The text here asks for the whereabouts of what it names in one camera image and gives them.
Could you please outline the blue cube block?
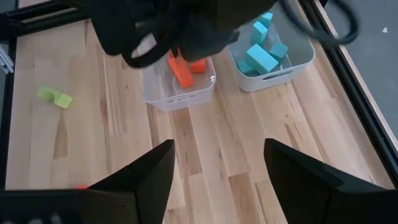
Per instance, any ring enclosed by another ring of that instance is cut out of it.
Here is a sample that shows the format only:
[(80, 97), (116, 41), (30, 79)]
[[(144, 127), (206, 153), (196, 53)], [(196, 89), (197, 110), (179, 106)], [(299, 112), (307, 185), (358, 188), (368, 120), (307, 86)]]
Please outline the blue cube block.
[(276, 42), (272, 45), (269, 54), (276, 59), (278, 62), (282, 62), (287, 54), (288, 47), (280, 42)]

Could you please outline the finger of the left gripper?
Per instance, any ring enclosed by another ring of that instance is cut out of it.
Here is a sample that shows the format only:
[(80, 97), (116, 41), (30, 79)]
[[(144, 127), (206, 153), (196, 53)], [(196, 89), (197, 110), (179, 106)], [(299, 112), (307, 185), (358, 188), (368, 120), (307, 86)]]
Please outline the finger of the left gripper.
[(184, 60), (194, 62), (220, 53), (226, 46), (236, 42), (240, 31), (232, 33), (206, 33), (198, 36), (185, 36), (180, 41), (180, 53)]
[(133, 51), (138, 48), (145, 37), (146, 35), (141, 36), (141, 40), (136, 39), (123, 50), (123, 59), (132, 68), (145, 68), (152, 65), (156, 61), (160, 60), (174, 43), (173, 35), (167, 34), (156, 42), (153, 48), (148, 50), (146, 53), (138, 57), (132, 57)]

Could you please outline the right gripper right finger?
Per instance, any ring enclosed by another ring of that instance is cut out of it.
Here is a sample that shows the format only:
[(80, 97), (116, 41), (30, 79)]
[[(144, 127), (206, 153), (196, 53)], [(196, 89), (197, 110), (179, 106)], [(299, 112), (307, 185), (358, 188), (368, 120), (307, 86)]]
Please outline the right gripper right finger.
[(288, 224), (324, 224), (330, 195), (342, 181), (322, 161), (275, 139), (265, 139), (264, 160)]

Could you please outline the clear plastic bin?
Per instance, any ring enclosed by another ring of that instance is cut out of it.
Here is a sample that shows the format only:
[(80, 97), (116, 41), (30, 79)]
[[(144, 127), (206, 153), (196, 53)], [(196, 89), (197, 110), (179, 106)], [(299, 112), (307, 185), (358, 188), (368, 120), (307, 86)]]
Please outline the clear plastic bin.
[(157, 109), (170, 112), (211, 100), (216, 72), (211, 58), (205, 59), (205, 73), (193, 74), (193, 85), (182, 88), (168, 64), (166, 55), (142, 70), (142, 99)]

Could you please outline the silver aluminium bar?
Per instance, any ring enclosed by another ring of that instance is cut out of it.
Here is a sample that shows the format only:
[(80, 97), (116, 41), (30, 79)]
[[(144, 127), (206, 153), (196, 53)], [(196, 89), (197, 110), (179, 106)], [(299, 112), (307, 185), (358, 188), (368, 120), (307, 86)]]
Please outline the silver aluminium bar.
[(14, 73), (14, 62), (0, 44), (0, 68), (6, 74)]

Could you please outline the clear bin with blue blocks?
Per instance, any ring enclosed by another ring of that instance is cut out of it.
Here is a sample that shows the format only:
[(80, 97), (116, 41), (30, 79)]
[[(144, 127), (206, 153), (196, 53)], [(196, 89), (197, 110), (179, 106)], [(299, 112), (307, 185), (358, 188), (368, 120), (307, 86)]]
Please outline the clear bin with blue blocks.
[(243, 91), (252, 92), (290, 82), (315, 58), (310, 40), (293, 27), (279, 3), (274, 4), (267, 12), (273, 13), (273, 18), (261, 47), (269, 53), (272, 45), (280, 42), (289, 49), (283, 61), (279, 62), (273, 71), (264, 75), (257, 73), (256, 77), (247, 77), (239, 71), (238, 62), (245, 60), (246, 51), (252, 47), (250, 44), (252, 25), (259, 21), (260, 16), (241, 26), (239, 39), (229, 45), (229, 52), (236, 67), (235, 77), (238, 87)]

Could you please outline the green arch block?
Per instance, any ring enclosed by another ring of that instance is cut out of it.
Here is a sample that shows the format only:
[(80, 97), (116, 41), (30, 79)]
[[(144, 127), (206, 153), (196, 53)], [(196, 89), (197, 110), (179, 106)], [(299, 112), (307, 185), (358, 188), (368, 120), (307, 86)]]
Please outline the green arch block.
[(67, 109), (73, 100), (73, 98), (68, 94), (62, 93), (61, 91), (48, 86), (42, 86), (38, 90), (38, 96), (39, 98), (51, 102), (63, 109)]

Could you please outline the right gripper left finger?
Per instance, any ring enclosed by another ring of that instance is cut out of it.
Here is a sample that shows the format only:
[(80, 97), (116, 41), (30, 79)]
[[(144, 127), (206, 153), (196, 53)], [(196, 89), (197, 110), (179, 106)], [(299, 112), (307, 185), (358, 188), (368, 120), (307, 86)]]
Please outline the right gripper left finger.
[(109, 177), (93, 190), (132, 192), (141, 224), (162, 224), (175, 167), (175, 142), (168, 139)]

